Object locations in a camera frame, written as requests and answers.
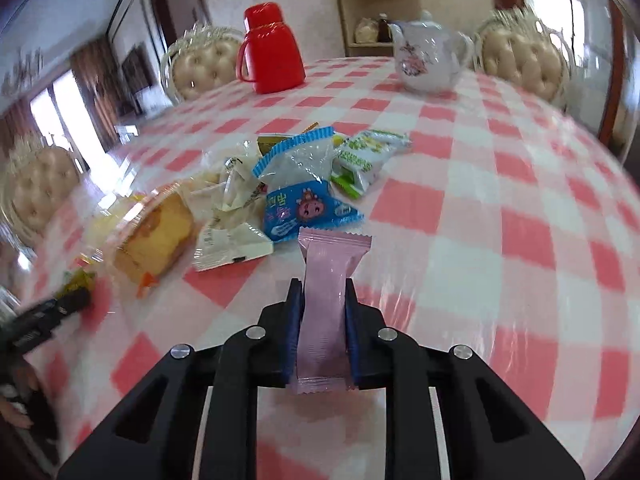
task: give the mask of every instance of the teapot lid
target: teapot lid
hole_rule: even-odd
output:
[[[413,22],[408,22],[407,25],[415,25],[416,27],[435,27],[435,28],[444,28],[437,22],[433,21],[433,16],[428,10],[422,10],[420,14],[420,19],[415,20]]]

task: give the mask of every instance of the tufted chair back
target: tufted chair back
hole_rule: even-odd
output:
[[[160,62],[167,97],[178,104],[233,81],[243,37],[231,27],[196,24],[169,47]]]
[[[57,146],[34,149],[28,142],[16,148],[3,176],[1,204],[5,221],[22,243],[33,247],[79,181],[67,150]]]
[[[556,36],[568,60],[553,44]],[[549,30],[528,7],[494,10],[476,33],[476,72],[509,81],[557,106],[566,104],[575,63],[560,34]]]

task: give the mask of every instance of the red cup lid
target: red cup lid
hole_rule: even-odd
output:
[[[258,4],[249,7],[244,12],[244,28],[246,30],[281,21],[283,21],[282,11],[280,10],[280,6],[274,2]]]

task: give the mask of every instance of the wooden shelf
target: wooden shelf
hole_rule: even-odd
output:
[[[394,44],[389,43],[350,43],[349,48],[376,48],[376,47],[387,47],[393,48]]]

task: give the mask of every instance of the red thermos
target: red thermos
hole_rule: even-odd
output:
[[[301,85],[305,80],[302,57],[293,32],[282,21],[278,4],[268,2],[244,12],[246,36],[238,51],[236,76],[254,84],[258,94],[280,92]],[[246,52],[249,79],[242,74]]]

